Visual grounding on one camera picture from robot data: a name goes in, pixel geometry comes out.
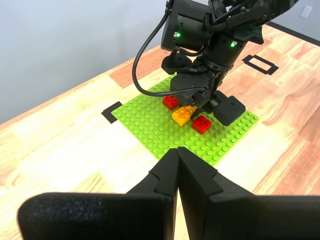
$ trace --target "white wall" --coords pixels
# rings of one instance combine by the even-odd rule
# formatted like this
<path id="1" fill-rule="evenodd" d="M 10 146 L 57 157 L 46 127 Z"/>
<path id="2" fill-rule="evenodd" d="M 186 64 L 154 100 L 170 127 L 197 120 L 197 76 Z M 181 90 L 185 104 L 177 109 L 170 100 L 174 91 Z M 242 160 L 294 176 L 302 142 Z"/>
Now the white wall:
<path id="1" fill-rule="evenodd" d="M 300 17 L 305 6 L 312 7 L 308 18 Z M 300 0 L 273 22 L 320 41 L 320 0 Z"/>
<path id="2" fill-rule="evenodd" d="M 0 124 L 135 57 L 165 4 L 1 0 Z"/>

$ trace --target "wood grain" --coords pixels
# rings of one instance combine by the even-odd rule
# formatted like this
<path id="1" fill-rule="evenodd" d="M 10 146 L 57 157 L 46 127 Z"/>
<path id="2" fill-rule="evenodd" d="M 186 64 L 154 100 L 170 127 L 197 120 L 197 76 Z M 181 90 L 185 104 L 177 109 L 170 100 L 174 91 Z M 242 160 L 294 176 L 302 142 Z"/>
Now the wood grain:
<path id="1" fill-rule="evenodd" d="M 161 66 L 162 60 L 170 53 L 161 48 L 148 52 L 141 58 L 136 69 L 137 79 L 142 79 L 153 71 L 157 70 Z M 122 88 L 125 88 L 133 83 L 132 80 L 132 66 L 133 63 L 114 71 L 110 74 L 110 77 Z"/>
<path id="2" fill-rule="evenodd" d="M 260 117 L 216 165 L 256 194 L 320 194 L 320 48 L 272 27 L 264 45 L 248 43 L 220 90 Z M 168 75 L 168 52 L 144 53 L 139 82 L 148 89 Z M 279 69 L 265 75 L 243 63 L 258 55 Z M 157 163 L 118 121 L 101 112 L 140 94 L 133 59 L 0 125 L 0 239 L 21 239 L 16 216 L 44 192 L 126 193 Z M 178 198 L 175 239 L 188 239 Z"/>

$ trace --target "orange lego brick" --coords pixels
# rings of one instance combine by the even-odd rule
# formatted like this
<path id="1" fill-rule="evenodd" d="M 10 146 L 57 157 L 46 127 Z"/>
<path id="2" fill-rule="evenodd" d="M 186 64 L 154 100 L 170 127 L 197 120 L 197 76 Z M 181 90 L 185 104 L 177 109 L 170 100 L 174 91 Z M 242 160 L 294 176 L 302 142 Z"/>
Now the orange lego brick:
<path id="1" fill-rule="evenodd" d="M 191 115 L 197 109 L 196 106 L 182 106 L 177 111 L 172 113 L 172 119 L 182 127 L 190 120 Z"/>

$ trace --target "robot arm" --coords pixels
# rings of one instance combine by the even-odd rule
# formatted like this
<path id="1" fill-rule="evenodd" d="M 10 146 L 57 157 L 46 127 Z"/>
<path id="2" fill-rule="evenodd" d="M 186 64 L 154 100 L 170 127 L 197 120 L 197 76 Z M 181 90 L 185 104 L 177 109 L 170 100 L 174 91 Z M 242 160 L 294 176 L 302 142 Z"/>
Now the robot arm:
<path id="1" fill-rule="evenodd" d="M 183 106 L 213 115 L 228 126 L 246 107 L 234 96 L 217 88 L 248 42 L 263 44 L 262 25 L 288 11 L 298 0 L 209 0 L 208 5 L 193 0 L 170 0 L 161 22 L 146 40 L 133 63 L 132 78 L 137 89 L 153 97 L 175 95 Z M 164 26 L 161 48 L 172 52 L 161 67 L 177 75 L 170 91 L 149 92 L 136 76 L 138 61 L 148 43 Z M 187 57 L 197 57 L 193 62 Z"/>

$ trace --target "red lego brick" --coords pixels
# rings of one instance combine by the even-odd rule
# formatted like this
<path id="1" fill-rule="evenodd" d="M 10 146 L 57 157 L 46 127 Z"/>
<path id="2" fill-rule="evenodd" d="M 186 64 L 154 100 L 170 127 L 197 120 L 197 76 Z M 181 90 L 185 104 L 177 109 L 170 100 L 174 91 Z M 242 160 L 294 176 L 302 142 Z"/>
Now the red lego brick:
<path id="1" fill-rule="evenodd" d="M 211 125 L 212 122 L 206 119 L 203 115 L 201 115 L 193 121 L 191 126 L 194 130 L 203 135 L 206 131 L 210 129 Z"/>
<path id="2" fill-rule="evenodd" d="M 175 96 L 166 96 L 162 100 L 163 105 L 165 105 L 171 111 L 179 106 L 179 101 Z"/>

